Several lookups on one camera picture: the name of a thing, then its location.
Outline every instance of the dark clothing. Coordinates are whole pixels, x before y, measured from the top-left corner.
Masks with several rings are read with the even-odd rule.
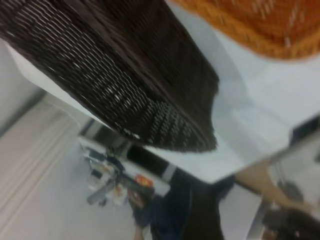
[[[156,196],[143,209],[133,213],[136,224],[144,228],[150,224],[153,240],[178,240],[188,218],[190,192],[173,190]]]

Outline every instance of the white surface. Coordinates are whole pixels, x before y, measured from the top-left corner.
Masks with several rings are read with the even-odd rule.
[[[32,193],[62,160],[82,127],[61,109],[42,100],[1,136],[1,240]]]
[[[70,106],[61,99],[51,95],[50,93],[47,93],[43,97],[42,101],[66,113],[72,120],[74,120],[77,123],[79,129],[82,129],[91,120],[91,118],[88,115],[75,109],[74,107]]]
[[[320,133],[301,147],[294,148],[268,167],[273,184],[284,179],[295,183],[306,203],[320,207]]]
[[[234,185],[219,203],[221,229],[225,240],[246,240],[262,198]]]
[[[169,6],[219,75],[220,90],[212,113],[218,149],[202,154],[149,150],[213,183],[286,147],[292,127],[320,111],[319,56],[295,63],[265,59],[199,17],[173,3]],[[92,117],[27,60],[10,51],[27,79]]]
[[[0,39],[0,130],[39,90],[22,76]]]

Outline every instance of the person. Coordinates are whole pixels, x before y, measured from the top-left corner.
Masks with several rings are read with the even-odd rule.
[[[143,229],[148,225],[152,240],[178,240],[188,218],[189,195],[186,190],[171,188],[165,197],[147,199],[128,190],[135,219],[134,240],[144,240]]]

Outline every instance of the white wall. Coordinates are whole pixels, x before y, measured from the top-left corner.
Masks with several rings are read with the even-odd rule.
[[[5,240],[131,240],[135,225],[129,205],[104,208],[86,202],[89,168],[76,142],[17,216]]]
[[[22,76],[5,43],[0,39],[0,135],[9,122],[39,93],[40,88]]]
[[[320,154],[320,133],[315,133],[300,145],[292,147],[268,168],[275,185],[282,179],[296,184],[303,194],[304,202],[320,206],[320,163],[315,158]]]

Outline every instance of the person's hand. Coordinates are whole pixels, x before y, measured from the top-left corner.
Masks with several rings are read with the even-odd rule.
[[[140,209],[143,209],[145,206],[145,203],[143,201],[143,199],[141,198],[141,196],[136,193],[135,191],[132,191],[130,189],[128,189],[128,196],[129,199]]]

